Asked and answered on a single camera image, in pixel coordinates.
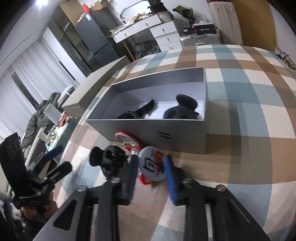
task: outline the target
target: plastic bag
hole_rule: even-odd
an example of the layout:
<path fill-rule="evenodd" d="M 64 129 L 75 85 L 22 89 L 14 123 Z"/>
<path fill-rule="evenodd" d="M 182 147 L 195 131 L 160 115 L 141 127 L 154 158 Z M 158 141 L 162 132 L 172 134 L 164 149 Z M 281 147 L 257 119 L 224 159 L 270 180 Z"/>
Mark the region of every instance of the plastic bag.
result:
<path fill-rule="evenodd" d="M 201 17 L 199 17 L 195 23 L 208 23 L 206 15 L 202 14 Z"/>

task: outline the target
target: hand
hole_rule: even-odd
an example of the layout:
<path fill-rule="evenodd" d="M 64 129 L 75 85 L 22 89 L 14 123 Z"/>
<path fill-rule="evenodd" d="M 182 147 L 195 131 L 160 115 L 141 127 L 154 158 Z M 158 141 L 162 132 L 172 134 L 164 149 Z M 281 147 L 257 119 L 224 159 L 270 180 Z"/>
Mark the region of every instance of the hand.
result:
<path fill-rule="evenodd" d="M 54 201 L 54 195 L 53 192 L 49 194 L 49 200 L 50 204 L 44 206 L 46 211 L 44 213 L 44 217 L 46 219 L 50 219 L 51 216 L 58 210 L 57 203 Z M 21 208 L 21 211 L 24 213 L 24 215 L 31 220 L 35 220 L 37 216 L 37 210 L 33 206 L 24 206 Z"/>

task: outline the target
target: cardboard box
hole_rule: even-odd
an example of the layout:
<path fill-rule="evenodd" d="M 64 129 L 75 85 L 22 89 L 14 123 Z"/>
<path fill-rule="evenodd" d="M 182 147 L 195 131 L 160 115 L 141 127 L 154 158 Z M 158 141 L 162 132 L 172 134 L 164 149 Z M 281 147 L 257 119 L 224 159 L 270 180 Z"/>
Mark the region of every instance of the cardboard box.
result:
<path fill-rule="evenodd" d="M 77 0 L 61 3 L 60 6 L 74 26 L 77 25 L 80 16 L 85 13 Z"/>
<path fill-rule="evenodd" d="M 101 10 L 104 7 L 110 7 L 108 0 L 97 1 L 95 4 L 91 6 L 92 11 Z"/>
<path fill-rule="evenodd" d="M 129 63 L 128 58 L 124 56 L 91 73 L 65 101 L 62 106 L 63 110 L 80 120 L 106 82 L 116 71 L 121 70 Z"/>
<path fill-rule="evenodd" d="M 204 67 L 171 70 L 115 83 L 86 121 L 110 141 L 117 141 L 115 133 L 123 131 L 136 137 L 143 146 L 205 154 L 206 88 Z M 197 120 L 163 119 L 167 109 L 178 106 L 178 94 L 198 102 Z M 144 119 L 116 119 L 123 111 L 135 111 L 152 99 L 156 102 L 155 108 Z"/>

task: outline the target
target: black pot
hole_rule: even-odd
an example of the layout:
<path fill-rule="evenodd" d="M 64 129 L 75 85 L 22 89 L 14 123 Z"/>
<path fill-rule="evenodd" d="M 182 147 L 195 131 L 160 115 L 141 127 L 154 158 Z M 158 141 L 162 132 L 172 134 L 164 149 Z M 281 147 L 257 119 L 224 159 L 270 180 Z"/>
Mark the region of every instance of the black pot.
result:
<path fill-rule="evenodd" d="M 167 8 L 163 5 L 162 2 L 151 4 L 151 6 L 148 8 L 151 9 L 152 14 L 157 14 L 159 12 L 167 11 Z"/>
<path fill-rule="evenodd" d="M 150 5 L 154 5 L 156 3 L 161 3 L 161 0 L 148 0 L 148 2 L 150 3 Z"/>

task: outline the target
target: silver suitcase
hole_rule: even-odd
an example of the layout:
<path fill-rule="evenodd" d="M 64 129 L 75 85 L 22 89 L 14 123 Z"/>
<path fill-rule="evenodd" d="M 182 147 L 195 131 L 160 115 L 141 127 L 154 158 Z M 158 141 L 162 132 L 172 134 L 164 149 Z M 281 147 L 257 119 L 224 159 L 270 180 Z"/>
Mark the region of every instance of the silver suitcase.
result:
<path fill-rule="evenodd" d="M 222 44 L 219 34 L 190 34 L 180 38 L 182 48 L 199 45 Z"/>

